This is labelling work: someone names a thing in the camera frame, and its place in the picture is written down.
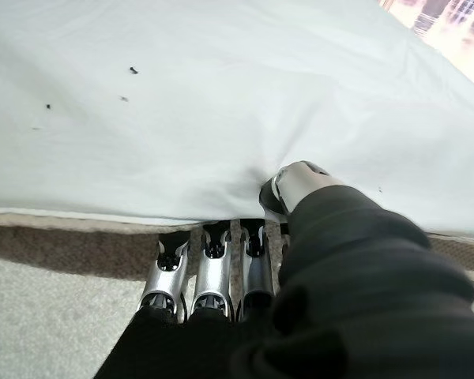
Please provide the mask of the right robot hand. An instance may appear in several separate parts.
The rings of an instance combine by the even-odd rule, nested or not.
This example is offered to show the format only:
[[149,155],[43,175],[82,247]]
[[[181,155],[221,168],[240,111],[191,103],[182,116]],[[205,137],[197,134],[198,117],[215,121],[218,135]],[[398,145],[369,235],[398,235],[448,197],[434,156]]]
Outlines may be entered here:
[[474,286],[426,234],[312,163],[261,188],[285,215],[280,290],[246,321],[139,310],[99,378],[474,378]]

